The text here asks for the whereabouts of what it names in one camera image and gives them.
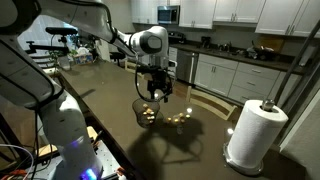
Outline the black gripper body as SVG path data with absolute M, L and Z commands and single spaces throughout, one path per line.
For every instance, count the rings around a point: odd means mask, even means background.
M 165 69 L 160 66 L 151 66 L 148 68 L 147 74 L 151 77 L 147 81 L 147 90 L 154 93 L 156 90 L 161 90 L 164 94 L 172 93 L 172 81 Z

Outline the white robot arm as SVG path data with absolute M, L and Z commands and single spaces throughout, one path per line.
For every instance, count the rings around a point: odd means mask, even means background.
M 46 15 L 69 23 L 136 58 L 168 58 L 168 33 L 153 26 L 125 34 L 112 26 L 109 8 L 101 0 L 0 0 L 0 95 L 39 115 L 49 142 L 62 160 L 49 180 L 100 180 L 103 165 L 87 132 L 77 100 L 23 50 L 18 37 Z

